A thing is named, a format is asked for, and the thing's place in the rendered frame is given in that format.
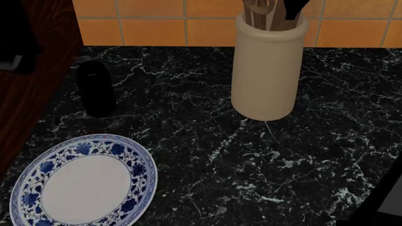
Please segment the cream ceramic utensil crock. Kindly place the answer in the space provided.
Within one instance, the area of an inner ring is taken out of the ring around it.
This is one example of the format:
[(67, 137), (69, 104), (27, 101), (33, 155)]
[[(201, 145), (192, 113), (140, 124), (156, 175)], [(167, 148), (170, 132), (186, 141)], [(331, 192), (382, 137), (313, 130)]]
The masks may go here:
[(275, 121), (294, 107), (308, 18), (288, 31), (258, 30), (236, 17), (231, 103), (243, 116)]

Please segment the black cylindrical shaker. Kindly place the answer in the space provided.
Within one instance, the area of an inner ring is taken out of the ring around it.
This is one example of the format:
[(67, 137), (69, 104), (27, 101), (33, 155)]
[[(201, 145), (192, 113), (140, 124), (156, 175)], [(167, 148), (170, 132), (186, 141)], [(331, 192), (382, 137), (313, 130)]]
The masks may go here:
[(111, 74), (103, 63), (93, 60), (81, 63), (76, 81), (88, 116), (105, 118), (117, 109)]

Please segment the wooden spoon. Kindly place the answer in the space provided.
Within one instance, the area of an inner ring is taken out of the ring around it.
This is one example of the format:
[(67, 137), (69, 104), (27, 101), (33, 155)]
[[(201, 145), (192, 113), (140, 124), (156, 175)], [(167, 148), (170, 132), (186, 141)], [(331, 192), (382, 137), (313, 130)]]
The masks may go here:
[(266, 30), (266, 17), (272, 12), (275, 0), (242, 0), (246, 24), (259, 30)]

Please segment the wooden spatula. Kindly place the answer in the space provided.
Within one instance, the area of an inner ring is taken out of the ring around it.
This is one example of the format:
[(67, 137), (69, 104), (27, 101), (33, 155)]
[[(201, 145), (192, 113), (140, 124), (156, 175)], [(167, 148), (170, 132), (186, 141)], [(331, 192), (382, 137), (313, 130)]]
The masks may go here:
[(276, 3), (276, 8), (274, 11), (273, 20), (271, 22), (270, 31), (287, 31), (296, 28), (298, 17), (300, 13), (297, 15), (296, 20), (285, 20), (286, 11), (283, 0), (278, 0)]

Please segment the blue floral white plate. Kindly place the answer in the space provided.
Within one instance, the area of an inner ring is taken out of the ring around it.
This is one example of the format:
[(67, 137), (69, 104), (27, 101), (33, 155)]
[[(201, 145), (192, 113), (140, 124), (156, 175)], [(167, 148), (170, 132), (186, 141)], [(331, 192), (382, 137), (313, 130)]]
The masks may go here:
[(20, 174), (13, 226), (132, 226), (156, 192), (157, 167), (139, 143), (93, 134), (46, 150)]

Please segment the black spatula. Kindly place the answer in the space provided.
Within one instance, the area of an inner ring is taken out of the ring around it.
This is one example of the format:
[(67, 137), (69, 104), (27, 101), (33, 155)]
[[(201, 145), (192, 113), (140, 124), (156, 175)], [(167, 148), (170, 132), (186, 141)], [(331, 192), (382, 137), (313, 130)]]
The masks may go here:
[(300, 11), (309, 3), (310, 0), (283, 0), (285, 5), (285, 20), (296, 20)]

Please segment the dark wooden cabinet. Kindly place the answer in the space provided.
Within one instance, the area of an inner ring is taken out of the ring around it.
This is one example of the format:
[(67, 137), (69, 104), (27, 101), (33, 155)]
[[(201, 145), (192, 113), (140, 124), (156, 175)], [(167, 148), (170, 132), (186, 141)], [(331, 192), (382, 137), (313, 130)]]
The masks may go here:
[(0, 0), (0, 180), (82, 45), (72, 0)]

